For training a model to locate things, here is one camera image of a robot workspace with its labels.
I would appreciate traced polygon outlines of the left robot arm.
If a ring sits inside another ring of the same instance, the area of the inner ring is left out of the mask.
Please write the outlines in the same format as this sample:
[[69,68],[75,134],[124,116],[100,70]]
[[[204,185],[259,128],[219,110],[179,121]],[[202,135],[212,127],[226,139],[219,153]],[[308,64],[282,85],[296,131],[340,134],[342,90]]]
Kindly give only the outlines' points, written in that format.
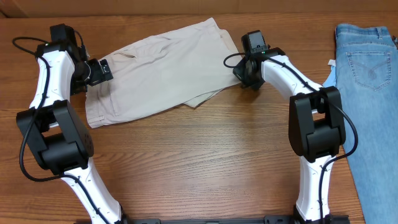
[[61,179],[90,215],[92,223],[127,223],[122,206],[96,170],[88,129],[70,97],[113,79],[106,60],[91,59],[80,33],[65,24],[50,27],[33,56],[39,64],[37,90],[28,110],[16,116],[23,140],[22,173],[34,182]]

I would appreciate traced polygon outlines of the beige khaki shorts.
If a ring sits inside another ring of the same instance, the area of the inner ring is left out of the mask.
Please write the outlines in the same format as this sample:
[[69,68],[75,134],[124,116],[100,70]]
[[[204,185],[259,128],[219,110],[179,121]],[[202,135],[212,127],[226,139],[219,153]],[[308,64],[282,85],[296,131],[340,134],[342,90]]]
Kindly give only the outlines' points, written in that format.
[[228,31],[212,18],[116,50],[104,57],[113,79],[86,93],[87,122],[98,128],[182,104],[196,108],[239,83],[223,64],[237,51]]

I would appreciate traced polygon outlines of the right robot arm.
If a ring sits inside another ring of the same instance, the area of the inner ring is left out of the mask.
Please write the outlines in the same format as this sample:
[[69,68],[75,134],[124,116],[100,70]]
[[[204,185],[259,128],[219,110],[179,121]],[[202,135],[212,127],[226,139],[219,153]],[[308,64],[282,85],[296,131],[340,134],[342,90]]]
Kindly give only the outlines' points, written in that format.
[[233,74],[244,87],[269,83],[289,99],[289,141],[300,159],[300,190],[291,216],[267,216],[266,223],[349,223],[332,215],[328,205],[331,168],[345,142],[341,96],[335,87],[311,81],[280,48],[266,44],[261,31],[241,38],[243,58]]

